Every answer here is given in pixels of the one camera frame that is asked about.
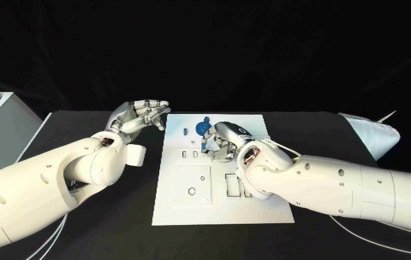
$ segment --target white robotic arm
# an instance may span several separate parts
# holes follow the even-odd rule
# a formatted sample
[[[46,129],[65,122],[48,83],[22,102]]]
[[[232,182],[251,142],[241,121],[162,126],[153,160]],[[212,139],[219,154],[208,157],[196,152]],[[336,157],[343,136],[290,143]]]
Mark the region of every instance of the white robotic arm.
[[[245,129],[228,122],[211,128],[203,141],[214,132],[216,139],[224,137],[218,142],[224,146],[212,157],[225,161],[221,152],[227,153],[228,148],[229,154],[238,153],[237,176],[257,198],[268,199],[276,194],[319,213],[411,229],[410,173],[316,156],[291,159],[274,141],[244,139]]]
[[[146,148],[129,143],[146,126],[163,130],[167,105],[154,100],[124,103],[105,131],[0,170],[0,246],[38,232],[113,185],[126,164],[143,165]],[[84,185],[68,188],[66,180]]]

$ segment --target white board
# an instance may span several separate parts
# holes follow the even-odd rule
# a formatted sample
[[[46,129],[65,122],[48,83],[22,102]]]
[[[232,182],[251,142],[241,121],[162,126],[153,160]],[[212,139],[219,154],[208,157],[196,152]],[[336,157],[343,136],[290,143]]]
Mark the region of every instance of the white board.
[[[268,137],[263,115],[167,116],[152,225],[294,223],[290,204],[281,197],[261,201],[245,190],[234,175],[237,159],[221,163],[202,154],[195,126],[205,116],[212,125],[228,121],[257,139]],[[218,149],[212,139],[208,148]]]

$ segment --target blue object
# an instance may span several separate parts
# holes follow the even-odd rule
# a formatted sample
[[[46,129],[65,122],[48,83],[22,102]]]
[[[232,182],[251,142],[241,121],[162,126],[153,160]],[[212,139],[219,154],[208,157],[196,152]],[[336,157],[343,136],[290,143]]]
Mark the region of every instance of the blue object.
[[[209,117],[206,116],[203,118],[203,122],[199,122],[198,125],[195,126],[195,131],[196,131],[198,135],[203,136],[211,127],[212,127],[212,125],[209,124]]]

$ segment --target black curtain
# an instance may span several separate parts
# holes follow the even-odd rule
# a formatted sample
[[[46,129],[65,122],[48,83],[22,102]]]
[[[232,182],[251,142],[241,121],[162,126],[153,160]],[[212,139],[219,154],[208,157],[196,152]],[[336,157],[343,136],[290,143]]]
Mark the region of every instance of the black curtain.
[[[405,117],[408,10],[410,0],[0,0],[0,91],[41,117],[140,99]]]

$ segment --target black table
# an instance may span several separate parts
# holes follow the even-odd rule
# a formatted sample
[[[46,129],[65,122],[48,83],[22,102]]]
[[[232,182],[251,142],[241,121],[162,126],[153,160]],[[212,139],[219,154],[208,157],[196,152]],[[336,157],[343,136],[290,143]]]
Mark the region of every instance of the black table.
[[[54,113],[22,159],[101,131],[110,114],[69,111]],[[261,114],[271,139],[302,154],[377,167],[342,116],[325,112]],[[143,167],[126,166],[118,182],[69,213],[46,259],[411,258],[410,254],[359,240],[328,215],[296,206],[291,206],[294,224],[152,226],[163,132],[153,126],[146,128],[134,143],[147,148]],[[348,218],[339,218],[339,221],[369,240],[411,250],[411,233],[374,221]],[[26,259],[59,223],[56,221],[35,235],[2,247],[0,259]]]

